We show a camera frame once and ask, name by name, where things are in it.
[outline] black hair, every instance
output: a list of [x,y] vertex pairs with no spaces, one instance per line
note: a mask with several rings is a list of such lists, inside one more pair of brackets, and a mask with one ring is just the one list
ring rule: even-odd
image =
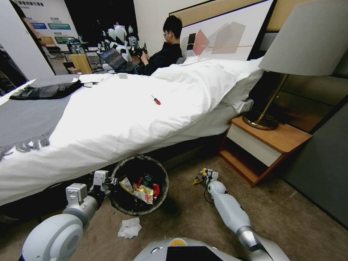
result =
[[163,32],[167,30],[167,32],[172,31],[176,38],[180,38],[182,29],[182,22],[176,16],[169,16],[163,25]]

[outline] beige carpet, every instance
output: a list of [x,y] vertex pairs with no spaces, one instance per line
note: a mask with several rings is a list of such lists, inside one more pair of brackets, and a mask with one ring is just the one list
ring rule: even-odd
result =
[[[219,180],[248,213],[254,230],[274,240],[290,260],[348,260],[348,231],[281,179],[250,188],[218,156],[196,159],[170,171],[165,203],[156,212],[140,217],[143,229],[133,239],[117,238],[121,221],[131,216],[120,213],[106,200],[70,260],[132,260],[150,242],[166,237],[189,237],[230,255],[247,257],[215,207],[204,200],[205,186],[192,186],[195,174],[203,167],[220,173]],[[3,233],[0,260],[17,261],[21,244],[35,225],[37,221],[32,220]]]

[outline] crumpled tissue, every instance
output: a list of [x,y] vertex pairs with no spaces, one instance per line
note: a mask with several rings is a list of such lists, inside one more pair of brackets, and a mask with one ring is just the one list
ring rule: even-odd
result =
[[122,220],[120,231],[118,232],[118,237],[132,238],[138,236],[139,231],[142,229],[140,225],[140,220],[138,217]]

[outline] black trash can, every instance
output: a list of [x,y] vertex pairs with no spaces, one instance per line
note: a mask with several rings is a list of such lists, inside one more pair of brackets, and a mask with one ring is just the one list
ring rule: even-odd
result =
[[153,177],[152,183],[159,186],[159,194],[153,205],[135,199],[133,195],[119,186],[109,196],[114,208],[132,216],[143,216],[159,208],[167,197],[169,179],[166,169],[157,160],[145,155],[130,156],[116,165],[112,172],[112,178],[126,176],[131,184],[137,184],[140,178],[144,176],[144,173],[151,174]]

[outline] drawer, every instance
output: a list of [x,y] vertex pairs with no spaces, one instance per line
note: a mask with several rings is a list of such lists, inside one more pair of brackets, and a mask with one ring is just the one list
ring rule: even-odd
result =
[[281,155],[279,151],[251,136],[234,124],[231,124],[227,137],[268,167]]

